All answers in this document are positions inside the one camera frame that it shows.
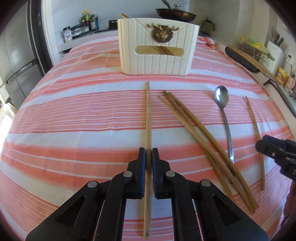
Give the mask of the white ribbed utensil box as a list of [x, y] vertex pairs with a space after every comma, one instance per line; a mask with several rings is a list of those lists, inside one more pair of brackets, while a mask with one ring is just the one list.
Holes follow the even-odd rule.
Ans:
[[199, 26], [155, 18], [117, 22], [121, 70], [127, 75], [189, 74]]

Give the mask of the sauce bottles group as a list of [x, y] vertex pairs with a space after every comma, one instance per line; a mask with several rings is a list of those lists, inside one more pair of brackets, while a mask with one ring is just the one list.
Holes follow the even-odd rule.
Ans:
[[80, 25], [83, 33], [98, 31], [99, 25], [97, 14], [95, 12], [91, 14], [89, 10], [84, 10], [80, 19]]

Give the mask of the spice jar with label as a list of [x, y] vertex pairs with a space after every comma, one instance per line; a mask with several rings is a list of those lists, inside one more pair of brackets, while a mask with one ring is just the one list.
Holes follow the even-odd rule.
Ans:
[[70, 42], [72, 41], [72, 31], [71, 31], [71, 27], [65, 27], [63, 29], [63, 36], [64, 36], [64, 42]]

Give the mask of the black wok with lid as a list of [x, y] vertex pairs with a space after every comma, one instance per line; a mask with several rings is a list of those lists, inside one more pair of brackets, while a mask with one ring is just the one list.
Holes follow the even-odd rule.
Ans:
[[162, 2], [166, 6], [166, 8], [156, 9], [156, 13], [161, 18], [167, 19], [167, 20], [181, 21], [185, 23], [190, 23], [193, 20], [195, 20], [196, 18], [195, 14], [181, 10], [178, 4], [175, 4], [174, 8], [171, 8], [167, 0], [162, 0]]

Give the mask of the white knife block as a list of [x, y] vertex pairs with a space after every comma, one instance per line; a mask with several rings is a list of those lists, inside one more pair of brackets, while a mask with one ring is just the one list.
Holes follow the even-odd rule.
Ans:
[[282, 65], [284, 59], [284, 52], [280, 45], [283, 43], [284, 39], [280, 38], [280, 34], [277, 34], [273, 41], [267, 43], [267, 49], [270, 54], [268, 58], [267, 70], [276, 76], [278, 68]]

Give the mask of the long steel spoon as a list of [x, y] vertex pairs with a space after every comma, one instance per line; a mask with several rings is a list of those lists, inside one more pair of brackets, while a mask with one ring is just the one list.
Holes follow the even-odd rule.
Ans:
[[232, 138], [231, 138], [231, 133], [229, 128], [229, 123], [227, 121], [227, 117], [224, 111], [224, 108], [227, 106], [229, 101], [229, 93], [227, 88], [222, 85], [217, 86], [214, 91], [214, 100], [217, 106], [220, 108], [222, 117], [224, 119], [226, 136], [228, 141], [229, 158], [231, 162], [234, 163], [234, 150], [233, 150]]

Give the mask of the yellow snack packet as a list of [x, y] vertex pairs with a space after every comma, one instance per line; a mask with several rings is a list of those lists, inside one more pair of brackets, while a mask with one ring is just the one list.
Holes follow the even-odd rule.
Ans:
[[285, 87], [285, 85], [286, 85], [286, 83], [288, 81], [289, 75], [286, 73], [285, 70], [283, 70], [281, 67], [279, 67], [275, 78], [276, 78], [277, 82], [282, 87]]

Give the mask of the pink striped tablecloth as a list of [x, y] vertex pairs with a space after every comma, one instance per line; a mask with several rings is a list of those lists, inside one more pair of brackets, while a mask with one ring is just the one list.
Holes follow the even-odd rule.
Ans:
[[172, 92], [227, 149], [224, 121], [214, 102], [218, 85], [229, 91], [225, 108], [235, 166], [259, 208], [252, 219], [273, 236], [283, 219], [291, 181], [259, 153], [245, 100], [261, 135], [293, 137], [265, 90], [242, 68], [199, 38], [187, 76], [129, 76], [121, 71], [118, 36], [72, 49], [39, 82], [7, 131], [1, 149], [1, 224], [15, 240], [27, 234], [90, 180], [104, 182], [127, 168], [145, 145], [146, 91], [151, 87], [152, 145], [171, 169], [189, 180], [220, 181], [196, 139], [159, 101]]

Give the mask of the grey refrigerator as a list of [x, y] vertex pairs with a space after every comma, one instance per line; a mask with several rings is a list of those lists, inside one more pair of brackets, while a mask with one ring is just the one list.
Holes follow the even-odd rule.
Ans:
[[37, 3], [24, 1], [1, 32], [1, 80], [16, 109], [45, 75], [33, 27]]

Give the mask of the dark glass coffee press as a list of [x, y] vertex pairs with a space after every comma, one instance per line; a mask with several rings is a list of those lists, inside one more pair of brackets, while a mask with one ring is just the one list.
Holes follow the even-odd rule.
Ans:
[[210, 36], [215, 30], [215, 24], [207, 18], [203, 21], [201, 33]]

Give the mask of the wooden cutting board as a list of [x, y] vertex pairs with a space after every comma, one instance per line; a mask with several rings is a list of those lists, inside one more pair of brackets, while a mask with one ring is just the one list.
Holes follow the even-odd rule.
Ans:
[[241, 55], [243, 58], [245, 58], [246, 60], [248, 60], [251, 64], [253, 64], [256, 68], [259, 69], [259, 71], [264, 74], [266, 77], [268, 77], [269, 79], [271, 79], [272, 81], [274, 81], [275, 83], [277, 83], [276, 78], [272, 75], [272, 73], [270, 71], [268, 71], [262, 64], [260, 64], [258, 61], [256, 61], [254, 58], [252, 58], [251, 56], [249, 56], [248, 54], [246, 54], [245, 52], [235, 48], [232, 45], [228, 45], [228, 47], [230, 49], [232, 49], [233, 51], [235, 51], [236, 53], [238, 53], [239, 55]]

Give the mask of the black tray on counter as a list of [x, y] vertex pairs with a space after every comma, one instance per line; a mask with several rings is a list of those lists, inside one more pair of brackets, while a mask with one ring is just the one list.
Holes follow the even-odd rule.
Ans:
[[247, 60], [245, 57], [243, 57], [238, 50], [234, 50], [233, 48], [226, 47], [225, 53], [228, 55], [232, 60], [236, 61], [238, 64], [242, 65], [244, 68], [246, 68], [248, 71], [252, 73], [258, 73], [259, 69], [252, 64], [249, 60]]

